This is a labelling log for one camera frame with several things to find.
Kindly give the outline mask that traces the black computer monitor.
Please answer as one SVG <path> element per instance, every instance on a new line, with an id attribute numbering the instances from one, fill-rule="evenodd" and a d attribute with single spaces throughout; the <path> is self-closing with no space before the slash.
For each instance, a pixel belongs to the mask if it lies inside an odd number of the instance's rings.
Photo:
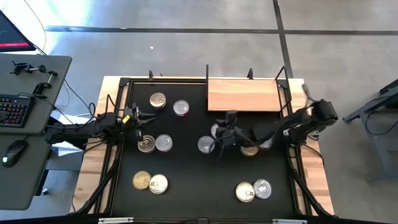
<path id="1" fill-rule="evenodd" d="M 33 51 L 35 47 L 0 11 L 0 52 Z"/>

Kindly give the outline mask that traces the black metal rig frame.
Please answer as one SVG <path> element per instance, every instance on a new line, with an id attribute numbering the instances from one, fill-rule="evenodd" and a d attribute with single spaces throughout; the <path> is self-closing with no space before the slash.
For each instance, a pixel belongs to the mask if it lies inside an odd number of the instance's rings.
<path id="1" fill-rule="evenodd" d="M 283 88 L 278 84 L 289 84 L 289 90 L 292 96 L 292 108 L 294 110 L 304 104 L 305 95 L 302 90 L 302 85 L 305 83 L 303 78 L 256 78 L 254 79 L 255 84 L 263 82 L 263 87 L 265 90 L 271 91 L 271 96 L 274 100 L 277 99 L 277 93 L 274 89 L 278 89 L 279 93 L 283 93 Z M 105 76 L 103 78 L 103 83 L 101 91 L 98 98 L 99 110 L 103 111 L 105 109 L 105 97 L 107 94 L 115 97 L 120 97 L 123 103 L 127 101 L 127 97 L 130 94 L 127 92 L 127 88 L 132 84 L 137 83 L 149 83 L 149 84 L 160 84 L 160 85 L 204 85 L 204 77 L 155 77 L 150 81 L 147 77 L 127 77 L 127 76 Z M 111 166 L 114 161 L 113 156 L 117 151 L 117 147 L 112 146 L 108 148 L 106 145 L 100 146 L 98 143 L 93 145 L 93 151 L 89 153 L 93 156 L 92 159 L 87 156 L 83 157 L 82 166 L 80 169 L 78 182 L 76 185 L 75 192 L 71 199 L 71 212 L 75 212 L 84 206 L 84 201 L 89 199 L 89 194 L 94 192 L 93 185 L 101 180 L 101 171 L 99 165 L 95 162 L 99 162 L 106 170 Z M 310 156 L 302 154 L 300 156 L 302 160 L 302 170 L 304 172 L 308 171 L 319 171 L 320 179 L 314 184 L 311 184 L 311 180 L 315 178 L 304 174 L 302 179 L 308 183 L 308 187 L 315 190 L 316 184 L 320 184 L 324 194 L 312 192 L 313 196 L 318 200 L 319 206 L 321 206 L 326 212 L 334 214 L 333 204 L 331 202 L 330 191 L 326 186 L 327 179 L 325 174 L 325 168 L 323 167 L 324 162 L 318 161 L 315 167 L 310 167 Z M 310 206 L 309 198 L 304 196 L 304 193 L 299 189 L 298 184 L 295 184 L 294 192 L 296 193 L 295 199 L 297 200 L 297 212 L 302 215 L 314 216 L 315 208 Z"/>

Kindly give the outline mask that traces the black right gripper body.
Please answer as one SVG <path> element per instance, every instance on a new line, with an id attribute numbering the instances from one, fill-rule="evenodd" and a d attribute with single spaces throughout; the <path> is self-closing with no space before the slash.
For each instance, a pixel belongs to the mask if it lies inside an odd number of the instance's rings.
<path id="1" fill-rule="evenodd" d="M 217 129 L 217 138 L 224 137 L 223 142 L 219 143 L 224 147 L 251 147 L 254 142 L 249 138 L 243 129 L 233 126 Z"/>

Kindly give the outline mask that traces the black computer mouse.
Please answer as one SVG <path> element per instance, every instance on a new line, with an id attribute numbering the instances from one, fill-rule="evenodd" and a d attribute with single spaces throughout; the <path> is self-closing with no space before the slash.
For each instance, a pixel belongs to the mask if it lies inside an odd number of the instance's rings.
<path id="1" fill-rule="evenodd" d="M 4 167 L 13 167 L 16 165 L 28 146 L 29 143 L 25 140 L 14 141 L 9 145 L 2 157 L 2 165 Z"/>

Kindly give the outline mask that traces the black table mat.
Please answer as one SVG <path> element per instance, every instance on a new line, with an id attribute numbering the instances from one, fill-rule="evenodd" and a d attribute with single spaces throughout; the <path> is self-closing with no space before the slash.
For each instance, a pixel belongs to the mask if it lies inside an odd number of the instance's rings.
<path id="1" fill-rule="evenodd" d="M 150 96 L 161 92 L 166 96 L 164 109 L 155 112 Z M 138 150 L 133 133 L 124 138 L 118 182 L 112 215 L 133 217 L 136 220 L 166 220 L 208 218 L 271 219 L 291 218 L 295 215 L 292 185 L 288 175 L 284 149 L 260 151 L 255 156 L 244 156 L 239 148 L 202 153 L 197 146 L 202 136 L 211 133 L 216 119 L 223 112 L 207 110 L 205 85 L 148 85 L 136 84 L 132 100 L 146 113 L 156 113 L 156 120 L 144 128 L 144 134 L 157 137 L 168 134 L 173 146 L 168 152 L 146 154 Z M 188 102 L 186 116 L 177 116 L 173 105 L 177 100 Z M 137 190 L 132 178 L 141 171 L 152 177 L 163 174 L 168 180 L 167 190 L 154 194 L 149 188 Z M 266 179 L 272 186 L 267 199 L 257 198 L 249 203 L 236 197 L 236 186 L 241 182 L 254 184 Z"/>

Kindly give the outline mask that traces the black desk clamp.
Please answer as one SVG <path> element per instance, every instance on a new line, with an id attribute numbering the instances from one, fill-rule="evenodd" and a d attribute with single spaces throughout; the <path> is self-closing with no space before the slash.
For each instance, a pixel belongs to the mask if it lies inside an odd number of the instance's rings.
<path id="1" fill-rule="evenodd" d="M 46 73 L 47 69 L 44 65 L 39 65 L 38 67 L 33 67 L 29 63 L 15 63 L 12 61 L 14 64 L 14 69 L 11 71 L 11 74 L 19 75 L 21 72 L 27 72 L 27 73 L 32 73 L 34 71 L 39 71 L 41 73 Z"/>
<path id="2" fill-rule="evenodd" d="M 53 70 L 49 70 L 47 73 L 50 75 L 50 78 L 47 80 L 47 82 L 38 83 L 32 92 L 32 94 L 36 98 L 46 98 L 46 96 L 43 95 L 44 90 L 51 89 L 52 85 L 50 84 L 50 82 L 51 82 L 52 78 L 58 76 L 58 73 Z"/>

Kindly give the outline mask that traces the red white blue label can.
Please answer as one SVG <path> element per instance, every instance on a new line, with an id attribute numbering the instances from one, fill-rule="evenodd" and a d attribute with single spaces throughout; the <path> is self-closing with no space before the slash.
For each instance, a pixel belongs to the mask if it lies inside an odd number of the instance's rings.
<path id="1" fill-rule="evenodd" d="M 163 93 L 153 93 L 149 101 L 151 106 L 157 110 L 161 110 L 167 103 L 166 96 Z"/>
<path id="2" fill-rule="evenodd" d="M 167 190 L 168 180 L 163 174 L 154 175 L 149 182 L 149 190 L 154 194 L 162 194 Z"/>
<path id="3" fill-rule="evenodd" d="M 241 182 L 236 186 L 236 197 L 239 201 L 249 203 L 254 200 L 255 191 L 249 182 Z"/>

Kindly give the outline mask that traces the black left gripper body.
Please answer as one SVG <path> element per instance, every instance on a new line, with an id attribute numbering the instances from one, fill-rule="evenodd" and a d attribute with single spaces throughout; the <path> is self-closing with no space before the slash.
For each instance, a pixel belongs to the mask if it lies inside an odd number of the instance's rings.
<path id="1" fill-rule="evenodd" d="M 140 118 L 139 118 L 139 112 L 138 113 L 132 113 L 132 109 L 125 107 L 124 108 L 124 117 L 126 115 L 129 115 L 131 118 L 130 120 L 124 124 L 124 129 L 125 130 L 132 130 L 132 129 L 138 129 L 141 130 L 142 126 L 140 126 Z"/>

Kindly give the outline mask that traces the white sheet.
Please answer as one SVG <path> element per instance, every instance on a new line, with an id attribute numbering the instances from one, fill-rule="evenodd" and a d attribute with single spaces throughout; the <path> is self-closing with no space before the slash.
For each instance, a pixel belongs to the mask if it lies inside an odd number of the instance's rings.
<path id="1" fill-rule="evenodd" d="M 89 117 L 87 114 L 79 114 L 79 115 L 62 115 L 59 111 L 53 110 L 51 112 L 51 117 L 57 119 L 59 122 L 63 124 L 84 124 L 89 121 Z M 81 149 L 73 146 L 66 141 L 61 143 L 56 143 L 52 145 L 52 149 L 57 150 L 58 156 L 64 156 L 71 153 L 81 152 Z"/>

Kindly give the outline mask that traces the grey desk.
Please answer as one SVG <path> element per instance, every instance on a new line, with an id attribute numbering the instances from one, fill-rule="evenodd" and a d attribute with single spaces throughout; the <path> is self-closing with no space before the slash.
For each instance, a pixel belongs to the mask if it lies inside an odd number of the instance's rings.
<path id="1" fill-rule="evenodd" d="M 45 141 L 44 130 L 52 112 L 72 58 L 59 55 L 0 54 L 0 94 L 30 96 L 35 86 L 47 82 L 48 73 L 34 71 L 11 74 L 15 63 L 29 63 L 33 67 L 44 65 L 58 73 L 53 77 L 51 89 L 45 89 L 46 99 L 36 99 L 23 128 L 0 127 L 0 210 L 26 210 L 39 189 L 51 145 Z M 18 163 L 7 168 L 1 164 L 6 149 L 16 140 L 29 143 Z"/>

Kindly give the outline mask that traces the dark metal stand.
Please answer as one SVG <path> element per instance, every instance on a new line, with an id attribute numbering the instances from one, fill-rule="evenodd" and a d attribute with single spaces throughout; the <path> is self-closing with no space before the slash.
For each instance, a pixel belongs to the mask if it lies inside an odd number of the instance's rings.
<path id="1" fill-rule="evenodd" d="M 355 119 L 361 120 L 379 164 L 379 170 L 368 181 L 398 179 L 398 79 L 343 121 Z"/>

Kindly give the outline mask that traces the backlit black keyboard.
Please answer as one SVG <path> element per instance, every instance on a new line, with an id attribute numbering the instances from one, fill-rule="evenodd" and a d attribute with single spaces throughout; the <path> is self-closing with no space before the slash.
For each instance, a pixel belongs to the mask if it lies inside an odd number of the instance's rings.
<path id="1" fill-rule="evenodd" d="M 0 127 L 23 128 L 34 101 L 32 96 L 0 94 Z"/>

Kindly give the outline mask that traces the blue label can gold lid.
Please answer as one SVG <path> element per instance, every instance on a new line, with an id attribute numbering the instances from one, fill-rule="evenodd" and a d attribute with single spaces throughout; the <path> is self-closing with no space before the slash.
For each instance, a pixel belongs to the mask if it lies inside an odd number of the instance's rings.
<path id="1" fill-rule="evenodd" d="M 257 147 L 241 147 L 241 152 L 246 157 L 255 156 L 259 149 Z"/>
<path id="2" fill-rule="evenodd" d="M 150 135 L 144 135 L 142 140 L 137 142 L 137 147 L 141 152 L 151 153 L 155 149 L 155 139 Z"/>
<path id="3" fill-rule="evenodd" d="M 149 187 L 151 178 L 147 171 L 141 170 L 132 178 L 132 185 L 137 190 L 145 190 Z"/>

